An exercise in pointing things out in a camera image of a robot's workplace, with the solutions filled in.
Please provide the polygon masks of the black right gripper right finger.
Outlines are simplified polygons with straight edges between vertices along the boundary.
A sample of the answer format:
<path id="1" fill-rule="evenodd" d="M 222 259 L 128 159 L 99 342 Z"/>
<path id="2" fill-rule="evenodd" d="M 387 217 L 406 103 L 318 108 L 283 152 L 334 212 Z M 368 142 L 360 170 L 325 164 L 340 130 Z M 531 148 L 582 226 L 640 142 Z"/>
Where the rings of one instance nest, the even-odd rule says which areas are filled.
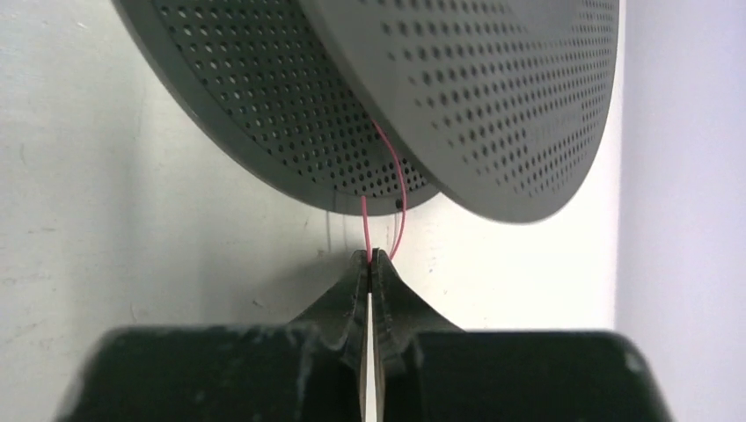
<path id="1" fill-rule="evenodd" d="M 638 347 L 614 331 L 465 330 L 370 259 L 381 421 L 670 421 Z"/>

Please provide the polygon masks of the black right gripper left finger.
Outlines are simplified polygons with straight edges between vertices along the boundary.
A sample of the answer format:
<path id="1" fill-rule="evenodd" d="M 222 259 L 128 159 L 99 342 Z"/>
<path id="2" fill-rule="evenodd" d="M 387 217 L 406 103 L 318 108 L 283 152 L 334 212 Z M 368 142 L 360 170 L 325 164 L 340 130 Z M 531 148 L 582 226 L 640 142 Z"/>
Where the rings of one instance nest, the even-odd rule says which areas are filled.
<path id="1" fill-rule="evenodd" d="M 369 258 L 285 324 L 131 325 L 91 349 L 58 421 L 362 421 Z"/>

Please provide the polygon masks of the dark grey perforated spool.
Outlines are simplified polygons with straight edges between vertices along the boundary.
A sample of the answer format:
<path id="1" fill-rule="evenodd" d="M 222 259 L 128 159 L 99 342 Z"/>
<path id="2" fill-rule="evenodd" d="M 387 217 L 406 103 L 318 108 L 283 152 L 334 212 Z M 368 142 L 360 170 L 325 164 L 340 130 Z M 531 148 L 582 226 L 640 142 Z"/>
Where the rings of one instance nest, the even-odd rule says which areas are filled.
<path id="1" fill-rule="evenodd" d="M 161 82 L 246 170 L 390 215 L 442 193 L 497 222 L 562 209 L 596 157 L 616 1 L 118 1 Z"/>

